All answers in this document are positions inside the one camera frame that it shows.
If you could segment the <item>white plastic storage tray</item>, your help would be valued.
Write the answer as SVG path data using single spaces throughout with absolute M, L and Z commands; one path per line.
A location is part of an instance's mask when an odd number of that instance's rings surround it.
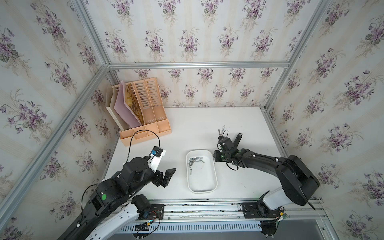
M 192 157 L 203 157 L 204 167 L 193 168 L 192 175 L 188 166 L 188 160 Z M 211 193 L 218 187 L 218 179 L 215 170 L 214 156 L 208 150 L 193 150 L 186 155 L 187 184 L 189 190 L 194 194 Z

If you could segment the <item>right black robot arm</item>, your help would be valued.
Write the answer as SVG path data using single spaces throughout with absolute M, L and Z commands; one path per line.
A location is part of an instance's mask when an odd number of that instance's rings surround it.
M 277 210 L 288 204 L 304 206 L 320 187 L 320 182 L 304 162 L 297 156 L 272 157 L 255 153 L 249 149 L 238 149 L 242 134 L 234 141 L 220 135 L 219 149 L 214 153 L 215 162 L 232 164 L 239 168 L 255 169 L 277 177 L 281 186 L 264 193 L 259 200 L 261 212 Z

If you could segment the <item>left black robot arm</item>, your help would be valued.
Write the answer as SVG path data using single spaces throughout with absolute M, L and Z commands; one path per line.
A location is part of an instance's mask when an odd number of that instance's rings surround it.
M 121 171 L 101 182 L 81 214 L 59 237 L 61 240 L 106 240 L 124 225 L 147 216 L 151 204 L 138 192 L 147 184 L 167 187 L 175 168 L 157 170 L 160 158 L 149 155 L 125 163 Z

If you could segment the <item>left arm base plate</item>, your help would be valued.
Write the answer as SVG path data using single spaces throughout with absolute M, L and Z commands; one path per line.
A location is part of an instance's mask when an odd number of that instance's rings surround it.
M 152 204 L 149 208 L 139 211 L 137 221 L 163 220 L 164 208 L 164 204 Z

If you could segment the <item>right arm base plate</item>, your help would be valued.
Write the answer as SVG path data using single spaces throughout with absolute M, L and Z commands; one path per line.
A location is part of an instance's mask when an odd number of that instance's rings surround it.
M 242 203 L 240 210 L 243 212 L 245 219 L 278 219 L 285 211 L 284 207 L 278 207 L 275 210 L 269 209 L 265 204 L 261 203 Z

